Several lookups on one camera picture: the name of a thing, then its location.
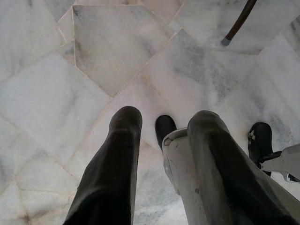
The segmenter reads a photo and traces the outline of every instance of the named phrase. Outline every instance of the black shoe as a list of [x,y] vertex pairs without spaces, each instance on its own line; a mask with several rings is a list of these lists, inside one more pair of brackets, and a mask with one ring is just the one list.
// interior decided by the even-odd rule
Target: black shoe
[[160,116],[155,121],[155,132],[158,145],[162,150],[162,142],[164,137],[169,133],[177,130],[174,120],[167,115]]
[[254,124],[248,133],[248,150],[250,159],[256,166],[260,167],[259,159],[262,156],[273,153],[272,150],[272,130],[267,123]]

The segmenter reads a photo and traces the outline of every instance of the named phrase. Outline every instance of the dark pants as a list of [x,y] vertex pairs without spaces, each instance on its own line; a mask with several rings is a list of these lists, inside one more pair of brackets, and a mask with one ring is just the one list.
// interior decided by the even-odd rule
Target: dark pants
[[[65,225],[133,224],[141,128],[141,114],[133,107],[113,116],[106,141],[83,174]],[[176,151],[164,155],[185,165],[175,166],[180,171],[172,182],[180,183],[176,188],[190,224],[300,224],[300,203],[252,163],[218,115],[197,113],[188,124],[187,139],[191,163],[183,162],[185,157]],[[206,215],[203,221],[195,219],[198,197]]]

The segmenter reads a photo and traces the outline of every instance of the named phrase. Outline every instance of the rubber tip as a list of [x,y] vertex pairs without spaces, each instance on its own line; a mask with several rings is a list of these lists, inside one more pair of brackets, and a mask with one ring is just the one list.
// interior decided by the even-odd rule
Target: rubber tip
[[221,41],[221,44],[223,46],[228,46],[230,44],[231,40],[228,40],[226,37]]

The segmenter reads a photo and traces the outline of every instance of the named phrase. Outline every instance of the marble floor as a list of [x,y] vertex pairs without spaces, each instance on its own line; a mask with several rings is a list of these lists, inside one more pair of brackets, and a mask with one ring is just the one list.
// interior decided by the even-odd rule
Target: marble floor
[[[257,121],[300,142],[300,0],[1,0],[0,224],[60,225],[125,105],[143,116],[135,225],[187,225],[154,122],[218,113],[241,148]],[[300,185],[272,178],[300,200]]]

